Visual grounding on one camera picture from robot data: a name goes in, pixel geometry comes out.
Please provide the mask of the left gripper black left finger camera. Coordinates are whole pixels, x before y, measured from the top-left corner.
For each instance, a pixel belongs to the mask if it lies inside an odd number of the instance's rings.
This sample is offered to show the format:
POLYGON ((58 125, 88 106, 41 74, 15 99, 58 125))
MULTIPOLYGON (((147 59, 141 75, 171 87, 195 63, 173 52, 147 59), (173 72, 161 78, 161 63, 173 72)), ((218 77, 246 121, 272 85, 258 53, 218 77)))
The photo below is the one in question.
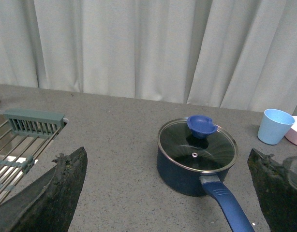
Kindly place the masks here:
POLYGON ((66 232, 84 184, 84 147, 60 154, 56 165, 0 205, 0 232, 66 232))

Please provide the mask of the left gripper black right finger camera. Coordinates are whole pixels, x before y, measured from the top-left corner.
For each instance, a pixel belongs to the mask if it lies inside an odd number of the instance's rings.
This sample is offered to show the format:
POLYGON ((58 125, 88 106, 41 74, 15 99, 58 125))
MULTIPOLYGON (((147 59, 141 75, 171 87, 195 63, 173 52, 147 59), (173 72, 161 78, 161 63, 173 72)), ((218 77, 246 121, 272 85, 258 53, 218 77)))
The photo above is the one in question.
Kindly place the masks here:
POLYGON ((282 164, 253 148, 248 157, 253 186, 261 211, 272 232, 297 232, 297 156, 282 164))

